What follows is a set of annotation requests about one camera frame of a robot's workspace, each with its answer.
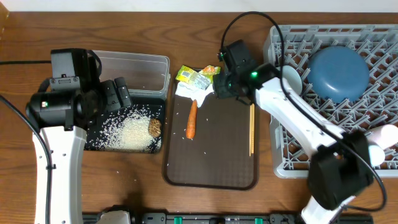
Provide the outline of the wooden chopstick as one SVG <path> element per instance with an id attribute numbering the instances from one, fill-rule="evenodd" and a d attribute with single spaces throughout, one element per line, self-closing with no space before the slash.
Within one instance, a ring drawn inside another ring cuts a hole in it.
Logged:
<path id="1" fill-rule="evenodd" d="M 253 106 L 253 109 L 254 109 L 254 112 L 253 112 L 253 131 L 252 131 L 252 133 L 253 133 L 253 140 L 252 140 L 252 143 L 253 143 L 253 147 L 252 147 L 252 154 L 254 154 L 254 130 L 255 130 L 255 125 L 254 125 L 254 117 L 255 117 L 255 105 Z"/>
<path id="2" fill-rule="evenodd" d="M 253 112 L 254 112 L 254 109 L 253 109 L 253 104 L 251 104 L 250 105 L 250 107 L 249 107 L 249 156 L 251 157 L 251 155 L 252 155 L 252 147 L 253 147 L 253 143 L 252 143 L 252 140 L 253 140 L 253 133 L 252 133 L 252 131 L 253 131 Z"/>

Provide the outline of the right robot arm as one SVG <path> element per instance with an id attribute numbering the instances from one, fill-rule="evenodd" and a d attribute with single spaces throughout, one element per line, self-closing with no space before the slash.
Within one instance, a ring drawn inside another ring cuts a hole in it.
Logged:
<path id="1" fill-rule="evenodd" d="M 367 137 L 347 133 L 323 119 L 301 99 L 284 77 L 283 67 L 258 64 L 242 40 L 222 45 L 225 71 L 214 77 L 218 98 L 248 98 L 275 117 L 310 159 L 311 198 L 301 212 L 304 223 L 332 223 L 374 181 Z"/>

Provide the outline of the light blue rice bowl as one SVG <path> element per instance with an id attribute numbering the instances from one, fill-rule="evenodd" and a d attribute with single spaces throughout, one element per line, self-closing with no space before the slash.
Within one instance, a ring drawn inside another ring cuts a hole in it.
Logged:
<path id="1" fill-rule="evenodd" d="M 286 90 L 293 90 L 296 94 L 300 95 L 302 93 L 302 80 L 299 73 L 291 67 L 290 65 L 284 65 L 283 69 L 283 78 L 287 80 L 288 86 L 284 82 L 284 88 Z"/>

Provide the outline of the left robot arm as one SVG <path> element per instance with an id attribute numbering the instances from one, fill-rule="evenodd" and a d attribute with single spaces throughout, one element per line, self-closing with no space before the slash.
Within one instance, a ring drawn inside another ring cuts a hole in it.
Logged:
<path id="1" fill-rule="evenodd" d="M 86 49 L 51 51 L 52 77 L 26 106 L 37 160 L 35 223 L 83 223 L 81 165 L 88 127 L 131 106 L 123 78 L 100 81 L 102 63 Z"/>

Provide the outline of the light blue cup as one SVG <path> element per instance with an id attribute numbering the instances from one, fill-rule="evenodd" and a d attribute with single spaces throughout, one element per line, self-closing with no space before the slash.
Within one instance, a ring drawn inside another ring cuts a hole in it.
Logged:
<path id="1" fill-rule="evenodd" d="M 384 150 L 378 145 L 370 145 L 368 147 L 370 162 L 373 167 L 379 166 L 384 162 Z"/>

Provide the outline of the pink cup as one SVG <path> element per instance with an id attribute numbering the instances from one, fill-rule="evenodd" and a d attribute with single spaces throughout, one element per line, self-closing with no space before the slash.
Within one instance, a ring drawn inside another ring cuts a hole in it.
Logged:
<path id="1" fill-rule="evenodd" d="M 367 132 L 370 143 L 378 145 L 381 149 L 387 149 L 397 144 L 398 128 L 392 124 L 372 128 Z"/>

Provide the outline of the orange carrot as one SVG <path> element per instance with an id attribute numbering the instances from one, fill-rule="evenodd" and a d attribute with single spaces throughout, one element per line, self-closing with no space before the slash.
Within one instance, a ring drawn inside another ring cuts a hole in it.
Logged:
<path id="1" fill-rule="evenodd" d="M 188 139 L 193 139 L 195 137 L 197 108 L 198 108 L 197 100 L 194 100 L 190 108 L 190 113 L 188 115 L 188 121 L 187 121 L 186 137 Z"/>

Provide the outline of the dark blue plate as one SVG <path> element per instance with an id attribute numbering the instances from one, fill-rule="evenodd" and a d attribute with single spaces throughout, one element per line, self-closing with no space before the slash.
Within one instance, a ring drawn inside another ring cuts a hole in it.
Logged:
<path id="1" fill-rule="evenodd" d="M 369 84 L 369 69 L 365 60 L 352 49 L 332 46 L 310 57 L 307 80 L 313 91 L 334 103 L 359 99 Z"/>

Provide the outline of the brown mushroom food scrap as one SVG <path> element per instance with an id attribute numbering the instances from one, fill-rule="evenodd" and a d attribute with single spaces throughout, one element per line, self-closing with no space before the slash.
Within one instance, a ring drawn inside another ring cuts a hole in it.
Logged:
<path id="1" fill-rule="evenodd" d="M 148 132 L 153 138 L 157 138 L 161 135 L 162 124 L 158 119 L 151 118 L 149 121 Z"/>

